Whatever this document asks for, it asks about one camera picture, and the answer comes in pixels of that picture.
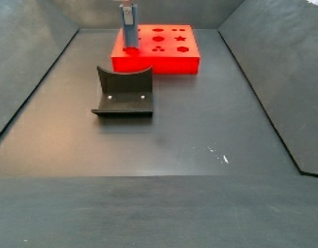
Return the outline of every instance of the circular hole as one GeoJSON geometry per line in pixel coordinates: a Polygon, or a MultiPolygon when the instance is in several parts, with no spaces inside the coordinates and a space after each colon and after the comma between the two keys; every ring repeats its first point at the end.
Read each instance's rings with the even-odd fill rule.
{"type": "Polygon", "coordinates": [[[177,51],[186,52],[188,51],[188,48],[185,46],[178,46],[177,47],[177,51]]]}
{"type": "Polygon", "coordinates": [[[161,36],[154,36],[154,37],[152,38],[152,40],[153,40],[154,42],[161,42],[161,41],[164,40],[164,38],[162,38],[161,36]]]}

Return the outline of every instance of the red shape sorter board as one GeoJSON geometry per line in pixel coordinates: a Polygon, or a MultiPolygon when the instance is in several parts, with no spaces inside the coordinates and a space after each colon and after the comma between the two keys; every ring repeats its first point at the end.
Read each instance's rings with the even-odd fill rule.
{"type": "Polygon", "coordinates": [[[189,25],[138,25],[138,49],[124,49],[120,30],[110,54],[113,71],[152,66],[153,74],[196,74],[200,55],[189,25]]]}

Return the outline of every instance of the gray floor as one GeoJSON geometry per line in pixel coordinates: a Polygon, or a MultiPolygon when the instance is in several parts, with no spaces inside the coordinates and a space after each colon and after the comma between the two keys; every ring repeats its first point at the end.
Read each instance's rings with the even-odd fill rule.
{"type": "Polygon", "coordinates": [[[196,30],[196,77],[154,77],[152,120],[98,121],[114,35],[77,35],[0,140],[0,248],[318,247],[318,178],[298,175],[217,32],[196,30]]]}
{"type": "Polygon", "coordinates": [[[115,30],[83,30],[0,140],[0,175],[298,174],[216,30],[197,76],[154,76],[152,118],[103,118],[95,66],[115,30]]]}
{"type": "Polygon", "coordinates": [[[318,179],[0,179],[0,248],[318,248],[318,179]]]}

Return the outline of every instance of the gray wall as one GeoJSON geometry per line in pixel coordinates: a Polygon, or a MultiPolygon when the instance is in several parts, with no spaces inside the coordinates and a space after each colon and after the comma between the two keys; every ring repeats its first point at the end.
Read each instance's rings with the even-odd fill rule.
{"type": "MultiPolygon", "coordinates": [[[[118,2],[111,0],[51,0],[81,28],[117,28],[118,2]]],[[[217,28],[243,0],[136,0],[138,23],[188,23],[217,28]]]]}
{"type": "Polygon", "coordinates": [[[219,32],[299,169],[318,173],[318,7],[245,0],[219,32]]]}
{"type": "Polygon", "coordinates": [[[0,133],[77,27],[45,0],[0,0],[0,133]]]}

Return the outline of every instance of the black bracket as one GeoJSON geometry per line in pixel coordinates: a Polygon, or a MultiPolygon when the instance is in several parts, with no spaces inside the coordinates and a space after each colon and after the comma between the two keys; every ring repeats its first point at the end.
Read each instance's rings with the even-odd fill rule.
{"type": "Polygon", "coordinates": [[[101,86],[95,115],[152,114],[152,68],[130,74],[113,73],[97,67],[101,86]]]}

